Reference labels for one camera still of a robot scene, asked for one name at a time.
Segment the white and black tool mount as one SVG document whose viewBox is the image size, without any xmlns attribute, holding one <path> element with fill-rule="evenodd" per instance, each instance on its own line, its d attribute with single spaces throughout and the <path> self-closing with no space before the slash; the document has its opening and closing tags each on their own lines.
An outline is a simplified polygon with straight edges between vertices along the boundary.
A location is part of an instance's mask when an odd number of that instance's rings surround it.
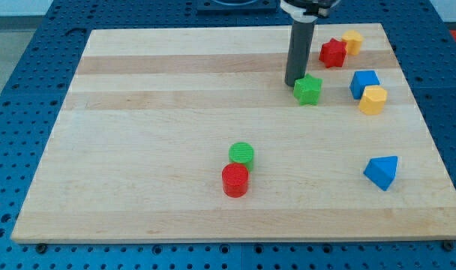
<svg viewBox="0 0 456 270">
<path fill-rule="evenodd" d="M 327 18 L 341 0 L 280 0 L 280 8 L 299 23 Z"/>
</svg>

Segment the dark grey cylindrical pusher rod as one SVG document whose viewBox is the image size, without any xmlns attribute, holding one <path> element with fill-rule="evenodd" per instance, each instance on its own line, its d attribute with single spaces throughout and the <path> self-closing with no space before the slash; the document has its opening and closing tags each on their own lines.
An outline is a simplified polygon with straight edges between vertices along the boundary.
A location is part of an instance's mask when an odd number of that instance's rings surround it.
<svg viewBox="0 0 456 270">
<path fill-rule="evenodd" d="M 284 82 L 293 87 L 296 80 L 305 76 L 314 36 L 316 21 L 299 22 L 294 20 L 289 40 Z"/>
</svg>

